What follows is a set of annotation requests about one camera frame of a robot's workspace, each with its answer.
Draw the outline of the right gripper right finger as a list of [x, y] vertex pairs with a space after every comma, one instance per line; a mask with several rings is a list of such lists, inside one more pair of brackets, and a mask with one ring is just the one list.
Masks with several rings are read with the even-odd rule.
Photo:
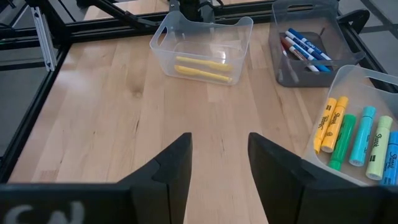
[[269, 223], [397, 224], [397, 187], [365, 186], [315, 166], [258, 133], [251, 172]]

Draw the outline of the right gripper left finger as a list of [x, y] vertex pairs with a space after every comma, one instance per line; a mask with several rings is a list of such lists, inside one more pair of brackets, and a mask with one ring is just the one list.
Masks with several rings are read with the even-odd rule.
[[1, 223], [183, 223], [192, 134], [116, 183], [2, 184]]

